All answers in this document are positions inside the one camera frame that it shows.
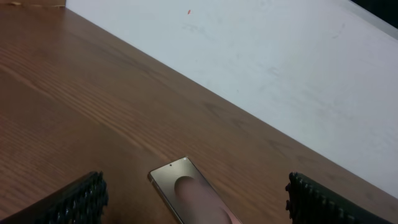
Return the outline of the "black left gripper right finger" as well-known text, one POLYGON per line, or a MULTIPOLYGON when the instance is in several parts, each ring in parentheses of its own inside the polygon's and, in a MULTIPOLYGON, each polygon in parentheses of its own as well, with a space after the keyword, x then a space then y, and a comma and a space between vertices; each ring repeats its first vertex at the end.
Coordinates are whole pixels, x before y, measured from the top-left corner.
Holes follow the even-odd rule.
POLYGON ((298 172, 285 190, 292 224, 392 224, 298 172))

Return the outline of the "Samsung Galaxy smartphone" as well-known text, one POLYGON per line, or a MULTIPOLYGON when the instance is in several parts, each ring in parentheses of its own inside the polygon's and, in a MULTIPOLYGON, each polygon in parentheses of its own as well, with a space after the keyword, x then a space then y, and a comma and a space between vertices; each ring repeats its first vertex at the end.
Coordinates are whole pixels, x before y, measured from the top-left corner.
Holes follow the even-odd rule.
POLYGON ((241 224, 188 157, 148 173, 171 213, 182 224, 241 224))

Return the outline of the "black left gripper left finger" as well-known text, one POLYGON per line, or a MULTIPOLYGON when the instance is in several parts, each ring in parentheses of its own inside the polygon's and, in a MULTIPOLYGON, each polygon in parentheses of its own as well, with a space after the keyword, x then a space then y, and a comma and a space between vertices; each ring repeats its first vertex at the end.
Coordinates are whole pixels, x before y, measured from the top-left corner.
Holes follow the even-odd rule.
POLYGON ((99 224, 108 205, 102 172, 89 172, 31 206, 1 220, 1 224, 99 224))

